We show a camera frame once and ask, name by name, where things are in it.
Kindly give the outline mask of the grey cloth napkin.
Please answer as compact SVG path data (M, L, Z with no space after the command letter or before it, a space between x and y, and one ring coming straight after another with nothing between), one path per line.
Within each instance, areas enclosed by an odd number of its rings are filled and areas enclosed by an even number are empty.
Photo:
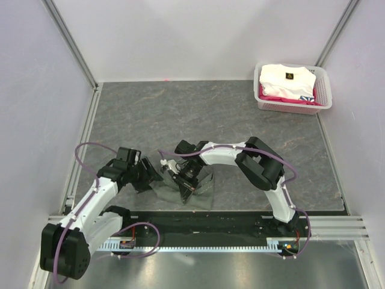
M161 173L162 181L153 181L150 186L157 197L178 205L211 210L214 202L215 176L212 169L202 169L198 175L198 187L184 204L182 202L178 185L167 173Z

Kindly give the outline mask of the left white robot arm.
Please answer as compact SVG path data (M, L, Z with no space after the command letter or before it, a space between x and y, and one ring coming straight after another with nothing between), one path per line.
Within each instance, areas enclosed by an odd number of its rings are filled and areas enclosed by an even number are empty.
M159 179L141 151L120 147L115 157L92 175L94 182L77 206L58 223L48 223L42 230L40 268L51 272L58 284L63 283L59 276L80 279L95 251L110 237L125 237L139 226L160 233L149 222L134 222L129 209L107 205L126 185L142 192Z

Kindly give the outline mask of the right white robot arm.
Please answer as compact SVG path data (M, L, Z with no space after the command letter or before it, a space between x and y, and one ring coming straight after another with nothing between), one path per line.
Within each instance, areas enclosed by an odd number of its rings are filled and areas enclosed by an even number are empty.
M277 233L289 237L297 230L298 213L286 191L283 159L259 138L250 137L238 144L210 141L191 144L182 140L174 153L186 161L183 166L175 161L167 163L184 204L197 190L198 175L205 166L236 166L252 185L265 192L276 219Z

